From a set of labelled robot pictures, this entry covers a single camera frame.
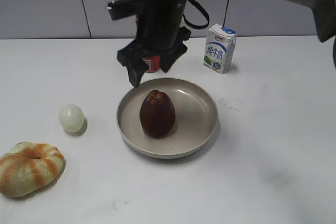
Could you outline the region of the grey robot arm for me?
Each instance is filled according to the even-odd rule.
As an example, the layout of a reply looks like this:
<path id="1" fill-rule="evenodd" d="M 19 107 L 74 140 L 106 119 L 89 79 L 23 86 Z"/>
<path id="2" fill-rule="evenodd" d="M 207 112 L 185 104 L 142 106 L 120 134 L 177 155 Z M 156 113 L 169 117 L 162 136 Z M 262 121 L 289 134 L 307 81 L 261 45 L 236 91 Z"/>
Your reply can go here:
<path id="1" fill-rule="evenodd" d="M 335 37 L 335 0 L 288 0 L 309 7 L 314 15 L 321 42 Z M 190 38 L 194 25 L 186 23 L 186 3 L 198 7 L 195 0 L 119 0 L 108 4 L 112 20 L 137 16 L 135 40 L 117 53 L 118 62 L 126 67 L 129 81 L 137 87 L 148 69 L 146 57 L 158 56 L 160 68 L 167 72 L 187 51 L 184 42 Z"/>

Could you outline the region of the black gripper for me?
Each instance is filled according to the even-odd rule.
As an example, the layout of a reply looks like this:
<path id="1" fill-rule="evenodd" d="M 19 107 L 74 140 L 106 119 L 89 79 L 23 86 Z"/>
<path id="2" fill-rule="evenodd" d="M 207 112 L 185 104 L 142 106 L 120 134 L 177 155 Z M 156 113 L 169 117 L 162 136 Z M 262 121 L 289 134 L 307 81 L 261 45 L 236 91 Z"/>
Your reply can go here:
<path id="1" fill-rule="evenodd" d="M 191 32 L 181 27 L 187 0 L 146 0 L 144 37 L 136 39 L 117 53 L 117 60 L 126 66 L 130 83 L 136 88 L 148 70 L 145 56 L 159 56 L 160 68 L 167 73 L 180 56 L 187 52 L 184 41 Z"/>

